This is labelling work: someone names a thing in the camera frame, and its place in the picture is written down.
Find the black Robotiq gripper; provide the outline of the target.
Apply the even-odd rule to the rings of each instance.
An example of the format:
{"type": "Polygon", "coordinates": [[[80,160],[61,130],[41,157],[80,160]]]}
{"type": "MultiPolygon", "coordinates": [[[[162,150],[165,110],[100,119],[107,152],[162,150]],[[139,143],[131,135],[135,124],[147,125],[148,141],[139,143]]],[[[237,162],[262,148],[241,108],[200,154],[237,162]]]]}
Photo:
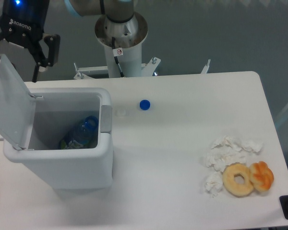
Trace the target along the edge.
{"type": "Polygon", "coordinates": [[[38,73],[58,62],[60,36],[44,35],[44,24],[48,12],[48,0],[5,0],[0,16],[0,41],[8,42],[27,48],[36,65],[32,82],[37,82],[38,73]],[[39,41],[48,46],[48,57],[45,57],[39,41]]]}

